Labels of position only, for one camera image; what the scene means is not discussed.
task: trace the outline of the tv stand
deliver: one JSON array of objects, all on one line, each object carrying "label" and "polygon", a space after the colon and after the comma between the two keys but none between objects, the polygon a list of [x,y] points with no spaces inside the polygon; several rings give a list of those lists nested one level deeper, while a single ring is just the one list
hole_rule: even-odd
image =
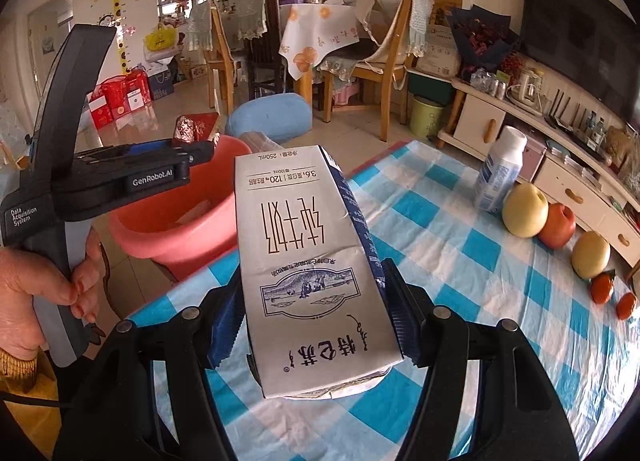
[{"label": "tv stand", "polygon": [[615,199],[622,206],[629,203],[637,211],[640,211],[640,202],[609,167],[585,151],[564,130],[550,126],[542,116],[530,114],[507,99],[498,100],[477,91],[457,78],[451,84],[456,89],[456,95],[449,120],[438,133],[438,148],[449,143],[484,160],[508,112],[557,141],[584,162],[599,176],[602,189],[596,189],[572,167],[566,166],[561,158],[550,152],[546,153],[540,164],[533,184],[540,188],[549,202],[569,206],[580,227],[602,234],[631,266],[640,261],[640,232],[613,208],[610,199]]},{"label": "tv stand", "polygon": [[593,157],[596,161],[600,163],[604,162],[604,158],[598,152],[589,148],[585,142],[580,141],[580,139],[575,137],[574,134],[558,125],[555,118],[552,118],[551,116],[545,116],[545,121],[546,124],[548,124],[550,127],[562,130],[569,138],[571,138],[571,141],[573,141],[577,146],[579,146],[583,151]]}]

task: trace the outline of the finger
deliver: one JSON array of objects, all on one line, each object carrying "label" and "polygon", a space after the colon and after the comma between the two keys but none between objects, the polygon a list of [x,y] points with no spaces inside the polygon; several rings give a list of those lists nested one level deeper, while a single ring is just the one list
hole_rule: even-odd
[{"label": "finger", "polygon": [[78,301],[71,306],[71,313],[76,318],[82,318],[89,313],[98,313],[98,290],[94,287],[78,297]]},{"label": "finger", "polygon": [[100,280],[98,265],[92,259],[84,259],[71,274],[71,282],[78,290],[78,295],[89,290]]},{"label": "finger", "polygon": [[102,251],[100,250],[100,235],[91,227],[89,235],[86,238],[86,254],[94,261],[100,261],[102,259]]},{"label": "finger", "polygon": [[28,251],[0,250],[0,275],[10,289],[40,295],[60,305],[69,305],[78,299],[78,292],[48,259]]}]

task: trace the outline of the yellow sleeve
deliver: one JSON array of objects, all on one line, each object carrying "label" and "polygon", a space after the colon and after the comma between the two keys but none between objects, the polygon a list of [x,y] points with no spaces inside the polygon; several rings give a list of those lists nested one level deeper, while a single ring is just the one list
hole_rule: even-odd
[{"label": "yellow sleeve", "polygon": [[[38,352],[36,383],[30,391],[25,393],[17,383],[1,377],[0,390],[20,396],[58,400],[56,375],[53,373],[47,355],[42,351]],[[5,401],[5,404],[31,442],[47,459],[51,459],[62,425],[60,409],[22,405],[11,401]]]}]

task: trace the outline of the chair cushion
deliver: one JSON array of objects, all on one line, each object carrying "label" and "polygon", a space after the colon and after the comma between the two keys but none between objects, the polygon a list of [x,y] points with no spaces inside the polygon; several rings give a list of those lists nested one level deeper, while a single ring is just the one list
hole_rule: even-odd
[{"label": "chair cushion", "polygon": [[286,92],[240,105],[226,122],[225,134],[239,137],[262,132],[276,143],[302,136],[311,129],[311,107],[298,94]]}]

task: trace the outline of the yellow bag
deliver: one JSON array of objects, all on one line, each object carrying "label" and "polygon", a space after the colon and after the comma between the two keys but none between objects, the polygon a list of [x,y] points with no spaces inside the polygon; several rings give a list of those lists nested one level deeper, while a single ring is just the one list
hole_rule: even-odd
[{"label": "yellow bag", "polygon": [[175,45],[175,29],[171,26],[158,24],[156,28],[145,36],[145,46],[149,51],[162,51]]}]

